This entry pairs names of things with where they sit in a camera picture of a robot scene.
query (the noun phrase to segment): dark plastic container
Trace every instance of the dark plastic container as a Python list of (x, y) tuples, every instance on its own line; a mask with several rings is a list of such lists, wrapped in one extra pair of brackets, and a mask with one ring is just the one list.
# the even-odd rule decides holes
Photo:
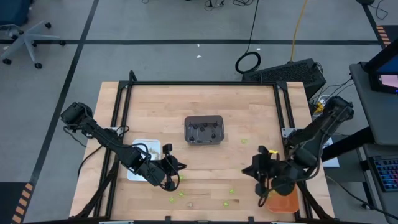
[(220, 115), (185, 118), (185, 140), (191, 145), (219, 144), (224, 140), (224, 122)]

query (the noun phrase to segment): orange container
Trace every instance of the orange container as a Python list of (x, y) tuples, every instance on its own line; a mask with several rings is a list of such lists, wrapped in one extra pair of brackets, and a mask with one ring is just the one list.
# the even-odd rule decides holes
[(268, 210), (275, 213), (294, 213), (300, 208), (297, 185), (294, 185), (293, 192), (288, 196), (281, 196), (275, 190), (269, 192), (266, 206)]

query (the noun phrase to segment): monitor screen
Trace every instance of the monitor screen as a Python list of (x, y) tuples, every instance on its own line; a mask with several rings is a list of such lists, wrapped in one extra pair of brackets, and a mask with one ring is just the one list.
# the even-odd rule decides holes
[(378, 74), (385, 75), (398, 75), (398, 56), (396, 55), (390, 61), (385, 63), (377, 70)]
[(398, 88), (398, 75), (380, 75), (380, 78), (383, 85)]

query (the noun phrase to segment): black box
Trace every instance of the black box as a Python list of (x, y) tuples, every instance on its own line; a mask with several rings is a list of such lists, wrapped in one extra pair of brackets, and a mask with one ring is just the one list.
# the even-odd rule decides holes
[(311, 58), (247, 73), (243, 75), (242, 81), (303, 82), (308, 100), (326, 83), (322, 72)]

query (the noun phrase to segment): white plate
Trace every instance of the white plate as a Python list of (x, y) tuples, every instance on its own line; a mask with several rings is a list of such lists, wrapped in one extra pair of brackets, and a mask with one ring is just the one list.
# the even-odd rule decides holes
[[(160, 160), (162, 159), (162, 153), (161, 153), (161, 146), (160, 146), (160, 141), (159, 140), (150, 140), (150, 139), (136, 139), (132, 142), (133, 144), (137, 143), (143, 143), (148, 147), (148, 151), (151, 154), (151, 160)], [(145, 152), (145, 147), (144, 146), (138, 146), (140, 149), (142, 149)], [(127, 179), (131, 181), (147, 181), (145, 178), (143, 178), (141, 175), (134, 175), (132, 172), (128, 171), (127, 172)]]

